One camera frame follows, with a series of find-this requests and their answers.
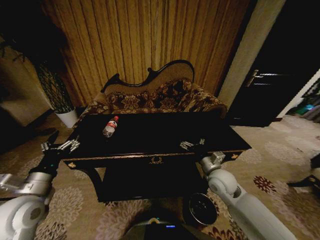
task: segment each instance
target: floral rug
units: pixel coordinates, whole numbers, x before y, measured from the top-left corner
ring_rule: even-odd
[[[48,127],[60,130],[57,143],[64,142],[72,132],[54,114],[42,126]],[[320,239],[320,199],[311,188],[286,184],[310,174],[310,158],[320,153],[320,124],[286,115],[269,127],[233,129],[252,149],[222,168],[233,173],[238,183],[259,198],[297,239]],[[39,163],[40,143],[47,138],[38,136],[1,155],[0,173],[25,177]],[[150,199],[98,203],[90,179],[81,171],[70,170],[63,162],[53,186],[55,194],[47,218],[37,228],[37,240],[117,240],[137,215],[153,205]],[[221,199],[211,191],[207,195],[215,204],[218,217],[213,225],[201,231],[217,240],[246,240]],[[0,192],[1,198],[7,196],[8,193]],[[157,202],[183,221],[181,198],[161,198]]]

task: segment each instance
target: beige curtain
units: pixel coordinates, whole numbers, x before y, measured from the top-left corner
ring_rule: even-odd
[[[250,0],[45,0],[65,33],[66,82],[76,106],[87,105],[116,73],[137,84],[147,68],[185,59],[195,82],[215,93],[232,60]]]

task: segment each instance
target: door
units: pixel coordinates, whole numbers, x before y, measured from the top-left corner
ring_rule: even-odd
[[[226,119],[268,126],[319,69],[319,1],[286,1]]]

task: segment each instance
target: table leg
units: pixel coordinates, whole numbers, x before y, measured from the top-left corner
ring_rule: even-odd
[[[77,168],[77,170],[80,170],[89,176],[94,186],[96,196],[98,197],[98,202],[103,202],[104,201],[103,183],[97,170],[95,168],[85,168],[85,169]]]

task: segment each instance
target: drawer handle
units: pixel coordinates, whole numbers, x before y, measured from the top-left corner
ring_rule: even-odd
[[[232,159],[236,159],[237,157],[239,157],[239,155],[238,154],[232,154]]]
[[[156,157],[152,157],[151,161],[149,162],[149,164],[163,164],[164,162],[162,161],[162,157],[158,157],[158,159],[156,159]]]

